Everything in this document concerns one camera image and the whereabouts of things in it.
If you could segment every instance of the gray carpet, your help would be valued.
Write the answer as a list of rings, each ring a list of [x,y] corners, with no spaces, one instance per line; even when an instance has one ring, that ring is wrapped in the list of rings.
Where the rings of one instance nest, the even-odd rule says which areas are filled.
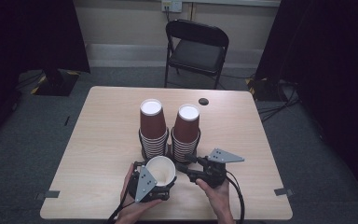
[[[223,74],[230,77],[222,77],[221,84],[227,90],[247,91],[244,78],[254,72],[254,69],[225,69]],[[38,73],[23,74],[21,80]],[[80,76],[68,97],[32,95],[35,83],[23,87],[17,110],[0,128],[0,223],[103,223],[43,220],[39,216],[43,202],[35,196],[48,190],[91,87],[162,87],[163,74],[162,67],[92,68],[91,74]],[[190,75],[181,72],[177,76],[172,70],[170,77],[190,88],[213,86],[208,77],[190,79]],[[256,105],[271,108],[282,103]],[[358,223],[358,183],[334,150],[321,141],[316,127],[300,104],[285,108],[264,122],[282,182],[295,192],[289,198],[293,218],[277,222]]]

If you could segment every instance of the black folding chair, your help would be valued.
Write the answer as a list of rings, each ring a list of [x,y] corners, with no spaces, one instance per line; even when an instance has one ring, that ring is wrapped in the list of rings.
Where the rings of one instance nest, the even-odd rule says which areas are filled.
[[[184,69],[216,77],[214,83],[216,89],[229,43],[225,32],[215,26],[185,20],[169,21],[165,30],[168,49],[164,87],[166,88],[169,83],[169,67],[174,67],[178,74],[178,69]],[[174,38],[179,39],[176,46],[173,44]]]

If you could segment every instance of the chair seat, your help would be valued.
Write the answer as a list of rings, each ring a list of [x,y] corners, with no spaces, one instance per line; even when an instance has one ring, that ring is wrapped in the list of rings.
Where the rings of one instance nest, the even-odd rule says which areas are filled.
[[[170,58],[170,65],[217,73],[224,53],[225,51],[221,47],[180,40]]]

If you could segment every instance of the white wall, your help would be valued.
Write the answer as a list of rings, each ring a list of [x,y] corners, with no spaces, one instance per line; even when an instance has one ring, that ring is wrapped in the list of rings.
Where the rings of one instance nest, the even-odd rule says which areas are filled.
[[[165,14],[159,1],[74,0],[86,43],[166,46]],[[190,3],[171,19],[189,19]],[[276,7],[195,4],[194,21],[227,32],[230,48],[263,49],[275,19]]]

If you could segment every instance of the table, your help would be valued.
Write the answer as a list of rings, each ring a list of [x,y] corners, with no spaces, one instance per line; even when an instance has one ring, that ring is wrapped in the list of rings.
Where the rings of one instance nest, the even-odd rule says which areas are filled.
[[[247,91],[206,91],[154,88],[93,87],[80,113],[46,198],[42,218],[108,219],[119,204],[119,194],[131,162],[142,161],[138,138],[140,104],[148,98],[163,104],[168,127],[182,104],[198,105],[202,136],[198,155],[215,147],[245,158],[228,163],[241,186],[245,219],[290,219],[292,210],[252,95]],[[207,98],[208,105],[199,105]],[[201,169],[190,164],[190,169]],[[177,172],[171,198],[147,211],[142,220],[211,220],[215,214],[204,192]],[[230,207],[240,218],[240,202],[230,185]]]

